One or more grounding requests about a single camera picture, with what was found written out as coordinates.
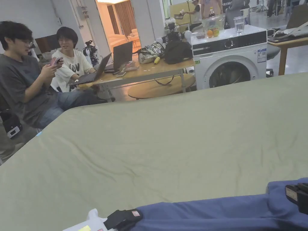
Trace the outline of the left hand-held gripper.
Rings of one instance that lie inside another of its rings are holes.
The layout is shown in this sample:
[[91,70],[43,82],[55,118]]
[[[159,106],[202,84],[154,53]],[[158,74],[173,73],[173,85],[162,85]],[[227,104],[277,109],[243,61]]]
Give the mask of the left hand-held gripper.
[[86,221],[76,224],[63,231],[129,231],[143,219],[143,214],[138,209],[116,210],[107,218],[100,218],[98,210],[89,211]]

